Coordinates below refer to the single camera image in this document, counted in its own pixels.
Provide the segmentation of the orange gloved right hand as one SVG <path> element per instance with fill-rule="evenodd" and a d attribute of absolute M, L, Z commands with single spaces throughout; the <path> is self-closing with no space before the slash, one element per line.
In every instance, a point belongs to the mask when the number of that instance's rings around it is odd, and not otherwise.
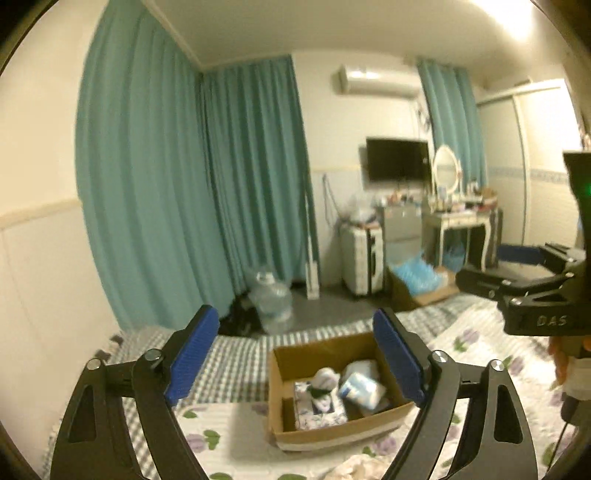
<path fill-rule="evenodd" d="M 566 351 L 569 337 L 551 337 L 548 353 L 555 365 L 552 387 L 561 387 L 569 397 L 579 401 L 590 400 L 590 358 L 577 358 Z"/>

